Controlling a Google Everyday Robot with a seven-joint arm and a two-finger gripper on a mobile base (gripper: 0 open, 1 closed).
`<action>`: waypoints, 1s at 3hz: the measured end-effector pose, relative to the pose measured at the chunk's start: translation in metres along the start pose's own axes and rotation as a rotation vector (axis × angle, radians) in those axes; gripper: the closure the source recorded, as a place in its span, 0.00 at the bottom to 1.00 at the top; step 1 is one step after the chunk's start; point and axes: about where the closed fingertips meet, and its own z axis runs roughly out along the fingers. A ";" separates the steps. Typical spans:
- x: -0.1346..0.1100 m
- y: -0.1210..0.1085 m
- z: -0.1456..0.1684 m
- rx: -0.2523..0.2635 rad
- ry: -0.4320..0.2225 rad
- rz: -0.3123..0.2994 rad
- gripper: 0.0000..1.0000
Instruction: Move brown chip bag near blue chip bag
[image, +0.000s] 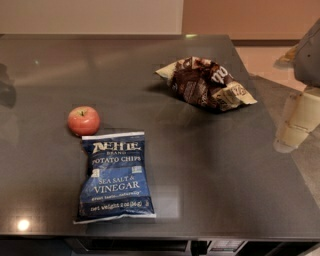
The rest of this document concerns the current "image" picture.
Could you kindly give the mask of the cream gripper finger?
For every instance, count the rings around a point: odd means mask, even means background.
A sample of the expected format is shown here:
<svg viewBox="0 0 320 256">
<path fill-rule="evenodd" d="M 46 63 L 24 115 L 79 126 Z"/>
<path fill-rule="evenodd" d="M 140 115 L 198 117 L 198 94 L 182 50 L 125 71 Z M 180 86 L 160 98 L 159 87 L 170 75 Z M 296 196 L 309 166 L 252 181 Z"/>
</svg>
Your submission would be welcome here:
<svg viewBox="0 0 320 256">
<path fill-rule="evenodd" d="M 320 125 L 320 89 L 307 87 L 290 94 L 286 100 L 273 146 L 280 153 L 290 153 Z"/>
</svg>

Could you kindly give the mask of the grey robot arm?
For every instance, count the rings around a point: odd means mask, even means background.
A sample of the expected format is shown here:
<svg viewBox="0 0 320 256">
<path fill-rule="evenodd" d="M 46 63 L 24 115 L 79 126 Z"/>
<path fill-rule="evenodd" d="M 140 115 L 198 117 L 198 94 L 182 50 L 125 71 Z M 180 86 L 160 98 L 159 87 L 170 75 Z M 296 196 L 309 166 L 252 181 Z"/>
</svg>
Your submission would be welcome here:
<svg viewBox="0 0 320 256">
<path fill-rule="evenodd" d="M 299 41 L 293 58 L 294 77 L 306 85 L 287 98 L 274 141 L 280 153 L 290 153 L 320 124 L 320 20 Z"/>
</svg>

